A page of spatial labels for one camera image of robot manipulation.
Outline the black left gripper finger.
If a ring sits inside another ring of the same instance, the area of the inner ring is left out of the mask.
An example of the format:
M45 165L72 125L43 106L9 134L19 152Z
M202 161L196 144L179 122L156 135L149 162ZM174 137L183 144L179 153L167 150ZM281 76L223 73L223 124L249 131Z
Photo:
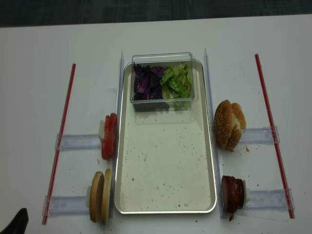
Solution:
M22 208L15 215L8 226L0 232L0 234L24 234L29 222L28 212L26 208Z

